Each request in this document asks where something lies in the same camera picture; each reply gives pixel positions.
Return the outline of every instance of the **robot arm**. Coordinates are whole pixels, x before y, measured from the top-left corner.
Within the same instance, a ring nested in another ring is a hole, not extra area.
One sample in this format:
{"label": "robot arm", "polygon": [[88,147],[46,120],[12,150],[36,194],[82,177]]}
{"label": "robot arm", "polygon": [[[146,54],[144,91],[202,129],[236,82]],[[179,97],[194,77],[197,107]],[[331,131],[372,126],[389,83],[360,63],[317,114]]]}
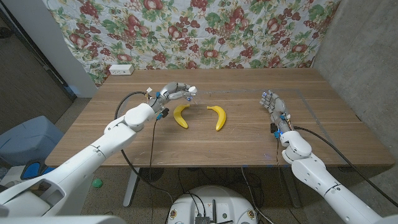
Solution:
{"label": "robot arm", "polygon": [[296,178],[318,192],[346,223],[376,223],[382,219],[326,170],[322,160],[312,153],[311,145],[294,131],[290,114],[278,95],[264,92],[260,104],[268,109],[278,128],[277,137],[286,147],[282,156],[292,165]]}
{"label": "robot arm", "polygon": [[170,100],[193,96],[196,88],[183,83],[169,83],[149,104],[141,103],[124,116],[110,122],[104,135],[71,157],[55,170],[17,184],[0,193],[0,210],[9,217],[56,215],[73,190],[92,174],[107,158],[130,145],[144,123],[167,115],[164,107]]}

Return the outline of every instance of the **yellow banana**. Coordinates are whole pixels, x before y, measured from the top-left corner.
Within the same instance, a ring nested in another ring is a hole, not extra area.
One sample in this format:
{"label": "yellow banana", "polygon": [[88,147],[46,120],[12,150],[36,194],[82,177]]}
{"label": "yellow banana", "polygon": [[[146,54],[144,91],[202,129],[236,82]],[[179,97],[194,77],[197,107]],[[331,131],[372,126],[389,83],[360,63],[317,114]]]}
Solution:
{"label": "yellow banana", "polygon": [[187,108],[187,107],[189,107],[189,106],[190,106],[189,104],[187,104],[187,105],[179,105],[179,106],[177,106],[177,107],[174,109],[174,112],[173,112],[175,121],[176,121],[179,125],[181,125],[181,127],[183,127],[183,128],[188,128],[188,124],[187,124],[187,122],[182,118],[181,112],[182,112],[185,108]]}
{"label": "yellow banana", "polygon": [[217,121],[217,125],[216,125],[216,131],[219,131],[226,120],[226,113],[224,111],[223,108],[219,107],[219,106],[208,106],[207,109],[212,109],[213,111],[218,113],[218,121]]}

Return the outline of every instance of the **power strip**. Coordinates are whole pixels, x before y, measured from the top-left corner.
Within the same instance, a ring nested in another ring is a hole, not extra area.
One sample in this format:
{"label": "power strip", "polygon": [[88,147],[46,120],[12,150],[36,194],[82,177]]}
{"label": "power strip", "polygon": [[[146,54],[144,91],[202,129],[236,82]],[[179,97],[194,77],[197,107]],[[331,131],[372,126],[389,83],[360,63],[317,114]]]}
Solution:
{"label": "power strip", "polygon": [[112,65],[109,71],[112,75],[131,75],[134,67],[132,65]]}

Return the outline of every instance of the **fabric backdrop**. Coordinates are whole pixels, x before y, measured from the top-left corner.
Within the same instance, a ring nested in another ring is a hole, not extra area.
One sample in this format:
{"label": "fabric backdrop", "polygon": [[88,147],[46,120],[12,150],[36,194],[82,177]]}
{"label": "fabric backdrop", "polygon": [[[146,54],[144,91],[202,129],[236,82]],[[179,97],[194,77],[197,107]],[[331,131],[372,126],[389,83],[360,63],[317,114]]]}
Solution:
{"label": "fabric backdrop", "polygon": [[135,69],[310,67],[340,0],[44,0],[101,86]]}

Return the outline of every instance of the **table top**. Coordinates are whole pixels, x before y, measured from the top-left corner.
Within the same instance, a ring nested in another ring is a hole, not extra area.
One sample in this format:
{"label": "table top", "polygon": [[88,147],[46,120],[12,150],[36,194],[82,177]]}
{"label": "table top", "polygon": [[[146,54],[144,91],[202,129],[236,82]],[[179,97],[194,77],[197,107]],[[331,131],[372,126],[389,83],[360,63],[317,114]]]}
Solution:
{"label": "table top", "polygon": [[[59,166],[102,136],[121,101],[132,91],[154,91],[168,82],[194,85],[198,96],[182,112],[188,129],[177,124],[172,111],[187,104],[174,100],[170,114],[157,122],[152,156],[153,167],[265,167],[286,164],[277,140],[270,133],[270,115],[259,104],[263,91],[271,89],[287,105],[295,126],[315,131],[330,140],[357,166],[389,166],[393,157],[323,77],[311,68],[143,70],[129,76],[110,76],[79,115],[45,161]],[[122,106],[123,113],[145,102],[135,95]],[[218,115],[206,106],[220,106],[226,122],[215,130]],[[133,165],[148,167],[154,121],[145,124],[134,142],[124,149]],[[346,162],[317,137],[299,131],[328,166]],[[127,166],[120,152],[104,166]]]}

